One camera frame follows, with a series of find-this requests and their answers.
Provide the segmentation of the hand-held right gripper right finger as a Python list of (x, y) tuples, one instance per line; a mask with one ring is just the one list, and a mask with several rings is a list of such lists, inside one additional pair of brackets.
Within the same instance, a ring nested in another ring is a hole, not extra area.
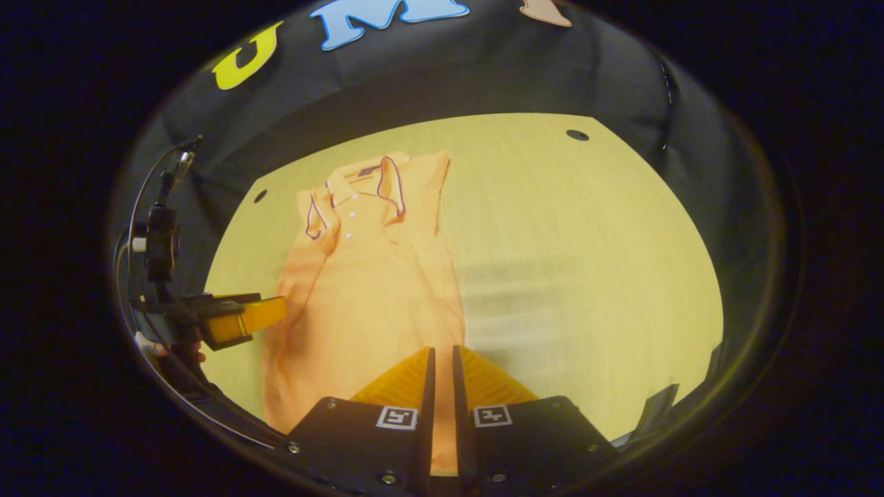
[(619, 458), (566, 396), (539, 398), (467, 347), (452, 350), (465, 495), (565, 495)]

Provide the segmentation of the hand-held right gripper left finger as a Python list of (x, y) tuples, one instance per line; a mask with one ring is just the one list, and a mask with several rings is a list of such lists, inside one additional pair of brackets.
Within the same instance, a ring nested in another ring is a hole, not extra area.
[(327, 495), (422, 495), (432, 465), (435, 351), (424, 347), (353, 400), (325, 397), (276, 444), (287, 473)]

